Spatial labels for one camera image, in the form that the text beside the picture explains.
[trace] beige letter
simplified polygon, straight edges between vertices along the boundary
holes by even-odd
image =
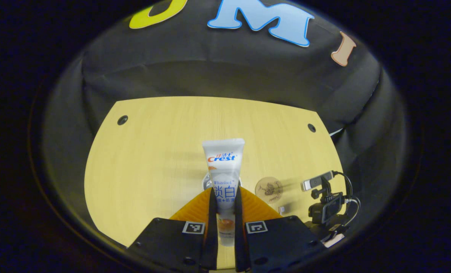
[[[348,64],[348,57],[357,45],[349,36],[347,36],[347,34],[340,31],[340,35],[343,37],[342,43],[337,51],[332,53],[332,59],[342,67],[346,67]]]

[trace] wooden table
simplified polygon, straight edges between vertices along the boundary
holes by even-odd
[[[118,125],[118,119],[128,120]],[[308,128],[313,124],[316,132]],[[283,184],[274,209],[308,217],[319,200],[300,183],[342,171],[335,146],[316,112],[268,102],[214,97],[159,97],[116,102],[92,144],[85,197],[97,228],[130,246],[155,217],[170,218],[203,191],[204,140],[244,138],[243,187],[273,176]],[[345,193],[341,176],[332,191]],[[234,248],[219,245],[218,268],[234,268]]]

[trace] cork coaster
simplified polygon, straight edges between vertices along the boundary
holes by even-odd
[[[255,194],[267,204],[273,204],[283,195],[283,184],[274,177],[262,178],[256,184]]]

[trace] round hole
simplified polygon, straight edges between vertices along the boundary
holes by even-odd
[[[299,263],[300,263],[300,261],[294,261],[294,262],[292,262],[291,264],[288,264],[288,267],[295,266],[295,265],[297,265],[297,264],[299,264]]]
[[[122,116],[121,118],[118,119],[118,125],[122,126],[123,124],[126,123],[126,121],[128,121],[128,116]]]
[[[274,272],[279,272],[279,271],[281,271],[281,268],[276,267],[274,269],[269,270],[268,273],[274,273]]]
[[[308,124],[308,129],[310,129],[310,131],[312,131],[314,133],[316,132],[316,128],[312,124]]]
[[[259,259],[256,259],[256,260],[254,261],[254,264],[262,265],[262,264],[265,264],[265,263],[267,263],[267,262],[268,262],[268,258],[266,258],[266,257],[260,257]]]
[[[186,265],[194,265],[194,264],[196,264],[195,261],[191,257],[186,257],[183,260],[183,263],[186,264]]]

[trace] black camera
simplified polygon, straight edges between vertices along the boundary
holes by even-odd
[[[333,216],[340,212],[342,208],[342,193],[330,195],[328,201],[322,198],[321,203],[313,204],[308,209],[308,216],[312,218],[312,223],[323,224],[328,222]]]

